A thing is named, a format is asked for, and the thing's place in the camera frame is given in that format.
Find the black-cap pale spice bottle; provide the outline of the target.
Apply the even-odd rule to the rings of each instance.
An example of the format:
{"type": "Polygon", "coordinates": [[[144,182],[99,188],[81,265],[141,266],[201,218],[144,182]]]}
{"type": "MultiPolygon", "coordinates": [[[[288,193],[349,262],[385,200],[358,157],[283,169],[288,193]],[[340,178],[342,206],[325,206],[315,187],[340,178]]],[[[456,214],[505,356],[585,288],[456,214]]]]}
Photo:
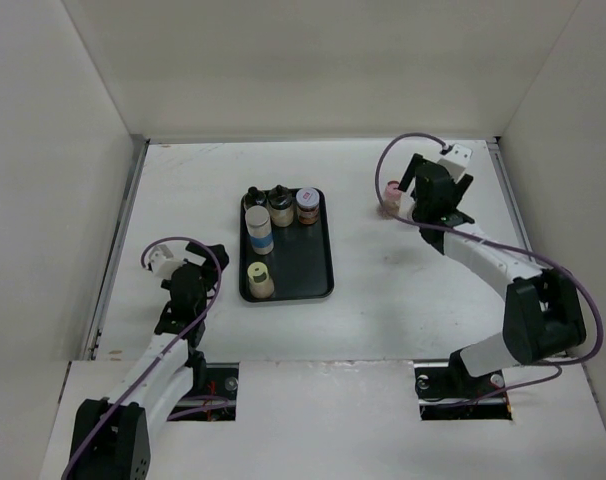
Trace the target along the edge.
{"type": "Polygon", "coordinates": [[[282,185],[276,185],[269,191],[267,200],[268,211],[273,224],[281,228],[291,225],[294,220],[294,205],[291,191],[282,185]]]}

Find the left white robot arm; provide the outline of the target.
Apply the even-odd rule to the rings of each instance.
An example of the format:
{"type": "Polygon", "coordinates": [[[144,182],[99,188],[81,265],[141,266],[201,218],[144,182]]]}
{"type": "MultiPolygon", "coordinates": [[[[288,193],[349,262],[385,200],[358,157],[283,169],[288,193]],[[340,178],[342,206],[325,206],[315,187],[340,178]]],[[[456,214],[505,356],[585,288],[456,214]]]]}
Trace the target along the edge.
{"type": "Polygon", "coordinates": [[[175,257],[166,238],[144,249],[141,263],[160,279],[169,299],[148,347],[125,378],[108,395],[79,406],[62,478],[146,478],[153,439],[177,403],[206,390],[207,366],[197,348],[229,256],[221,244],[184,241],[200,263],[175,257]]]}

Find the black-cap brown spice bottle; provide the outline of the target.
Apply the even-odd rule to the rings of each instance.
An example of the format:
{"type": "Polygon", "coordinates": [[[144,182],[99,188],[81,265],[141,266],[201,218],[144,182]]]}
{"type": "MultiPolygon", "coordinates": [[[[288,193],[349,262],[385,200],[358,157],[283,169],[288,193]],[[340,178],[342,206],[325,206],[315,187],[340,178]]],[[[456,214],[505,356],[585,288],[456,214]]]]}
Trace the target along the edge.
{"type": "Polygon", "coordinates": [[[254,206],[266,207],[267,196],[263,190],[258,189],[255,186],[248,188],[247,192],[243,196],[243,206],[245,210],[248,210],[254,206]]]}

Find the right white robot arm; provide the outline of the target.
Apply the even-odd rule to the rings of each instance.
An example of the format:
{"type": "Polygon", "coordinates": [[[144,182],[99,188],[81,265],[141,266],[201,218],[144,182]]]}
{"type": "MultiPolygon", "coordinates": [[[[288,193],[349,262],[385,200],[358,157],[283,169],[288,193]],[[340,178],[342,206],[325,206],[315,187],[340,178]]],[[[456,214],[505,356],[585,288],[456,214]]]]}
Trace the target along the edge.
{"type": "Polygon", "coordinates": [[[460,263],[504,301],[502,330],[451,355],[447,384],[456,394],[472,394],[483,376],[532,365],[586,340],[578,293],[568,276],[490,246],[475,220],[458,209],[471,185],[469,174],[455,179],[445,163],[415,154],[400,182],[413,186],[412,220],[423,240],[460,263]]]}

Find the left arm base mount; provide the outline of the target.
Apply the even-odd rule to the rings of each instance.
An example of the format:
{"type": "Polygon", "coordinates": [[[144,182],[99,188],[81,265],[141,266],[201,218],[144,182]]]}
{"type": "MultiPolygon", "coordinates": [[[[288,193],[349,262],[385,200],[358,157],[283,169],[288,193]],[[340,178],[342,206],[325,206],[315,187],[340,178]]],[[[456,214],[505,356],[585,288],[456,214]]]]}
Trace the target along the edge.
{"type": "Polygon", "coordinates": [[[210,363],[194,375],[194,386],[170,413],[170,421],[229,422],[236,420],[239,364],[210,363]]]}

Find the clear-lid blue-label bottle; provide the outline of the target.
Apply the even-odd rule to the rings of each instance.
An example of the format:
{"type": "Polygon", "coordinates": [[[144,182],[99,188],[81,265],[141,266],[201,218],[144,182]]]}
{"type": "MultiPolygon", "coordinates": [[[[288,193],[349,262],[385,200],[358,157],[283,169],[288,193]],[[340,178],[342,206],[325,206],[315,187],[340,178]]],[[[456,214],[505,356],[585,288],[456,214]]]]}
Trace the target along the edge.
{"type": "Polygon", "coordinates": [[[267,255],[274,248],[271,217],[263,206],[252,206],[245,212],[245,223],[252,249],[258,255],[267,255]]]}

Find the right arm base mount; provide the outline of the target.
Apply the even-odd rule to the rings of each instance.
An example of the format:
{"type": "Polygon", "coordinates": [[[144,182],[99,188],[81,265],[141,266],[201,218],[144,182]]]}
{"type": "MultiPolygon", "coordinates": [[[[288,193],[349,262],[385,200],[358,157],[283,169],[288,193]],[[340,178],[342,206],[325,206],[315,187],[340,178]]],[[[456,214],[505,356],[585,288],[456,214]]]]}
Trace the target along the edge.
{"type": "Polygon", "coordinates": [[[415,393],[424,421],[512,420],[501,370],[472,376],[461,350],[447,360],[415,362],[415,393]]]}

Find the yellow-cap cream bottle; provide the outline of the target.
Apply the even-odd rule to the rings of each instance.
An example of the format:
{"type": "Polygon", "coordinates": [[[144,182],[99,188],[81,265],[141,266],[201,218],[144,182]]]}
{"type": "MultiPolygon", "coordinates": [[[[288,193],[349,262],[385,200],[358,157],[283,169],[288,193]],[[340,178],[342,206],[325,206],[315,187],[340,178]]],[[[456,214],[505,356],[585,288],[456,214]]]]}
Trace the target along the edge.
{"type": "Polygon", "coordinates": [[[263,262],[253,262],[247,268],[249,291],[255,299],[267,299],[275,291],[274,281],[263,262]]]}

